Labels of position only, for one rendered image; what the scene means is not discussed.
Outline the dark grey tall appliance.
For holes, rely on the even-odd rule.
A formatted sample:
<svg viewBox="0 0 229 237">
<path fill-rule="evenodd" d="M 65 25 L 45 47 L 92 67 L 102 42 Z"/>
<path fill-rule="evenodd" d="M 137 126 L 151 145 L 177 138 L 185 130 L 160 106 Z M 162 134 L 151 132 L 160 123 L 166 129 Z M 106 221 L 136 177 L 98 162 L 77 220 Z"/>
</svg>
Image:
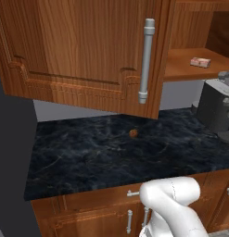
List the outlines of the dark grey tall appliance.
<svg viewBox="0 0 229 237">
<path fill-rule="evenodd" d="M 23 198 L 37 118 L 33 101 L 8 96 L 0 81 L 0 230 L 4 237 L 41 237 Z"/>
</svg>

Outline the grey coffee machine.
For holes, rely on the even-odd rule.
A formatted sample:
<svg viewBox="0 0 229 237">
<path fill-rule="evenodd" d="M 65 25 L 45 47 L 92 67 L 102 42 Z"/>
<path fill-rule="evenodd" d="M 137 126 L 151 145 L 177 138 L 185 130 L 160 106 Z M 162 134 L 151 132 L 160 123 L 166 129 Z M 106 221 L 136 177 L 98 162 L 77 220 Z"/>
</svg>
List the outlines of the grey coffee machine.
<svg viewBox="0 0 229 237">
<path fill-rule="evenodd" d="M 229 143 L 229 70 L 220 71 L 217 79 L 205 80 L 200 98 L 192 106 L 197 119 Z"/>
</svg>

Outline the open wooden wall cabinet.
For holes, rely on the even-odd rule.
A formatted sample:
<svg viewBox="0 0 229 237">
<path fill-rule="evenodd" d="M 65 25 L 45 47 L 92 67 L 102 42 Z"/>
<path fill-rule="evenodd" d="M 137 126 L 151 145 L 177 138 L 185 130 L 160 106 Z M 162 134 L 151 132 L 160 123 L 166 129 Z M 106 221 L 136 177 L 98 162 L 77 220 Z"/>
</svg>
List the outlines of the open wooden wall cabinet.
<svg viewBox="0 0 229 237">
<path fill-rule="evenodd" d="M 206 69 L 190 65 L 207 58 Z M 229 0 L 176 0 L 165 81 L 215 79 L 229 70 Z"/>
</svg>

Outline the wooden base cabinet door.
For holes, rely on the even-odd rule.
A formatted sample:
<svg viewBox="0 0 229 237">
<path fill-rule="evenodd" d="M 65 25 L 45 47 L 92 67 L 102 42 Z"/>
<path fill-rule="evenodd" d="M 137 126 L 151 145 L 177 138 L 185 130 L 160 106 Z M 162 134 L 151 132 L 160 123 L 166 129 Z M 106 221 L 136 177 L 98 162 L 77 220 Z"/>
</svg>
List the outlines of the wooden base cabinet door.
<svg viewBox="0 0 229 237">
<path fill-rule="evenodd" d="M 127 234 L 128 210 L 133 211 Z M 38 221 L 42 237 L 134 237 L 137 203 L 44 218 Z"/>
<path fill-rule="evenodd" d="M 207 232 L 229 229 L 229 168 L 192 175 L 200 186 L 199 199 L 190 205 Z"/>
</svg>

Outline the wooden drawer front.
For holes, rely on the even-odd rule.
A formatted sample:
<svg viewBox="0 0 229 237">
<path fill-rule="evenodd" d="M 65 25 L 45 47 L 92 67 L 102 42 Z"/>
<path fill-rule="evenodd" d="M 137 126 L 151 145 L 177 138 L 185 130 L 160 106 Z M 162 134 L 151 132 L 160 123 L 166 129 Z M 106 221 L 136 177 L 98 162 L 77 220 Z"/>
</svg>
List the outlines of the wooden drawer front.
<svg viewBox="0 0 229 237">
<path fill-rule="evenodd" d="M 86 209 L 98 209 L 138 201 L 138 196 L 128 196 L 139 191 L 141 184 L 130 184 L 89 192 L 64 194 L 32 200 L 32 208 L 38 219 L 61 214 L 77 213 Z"/>
</svg>

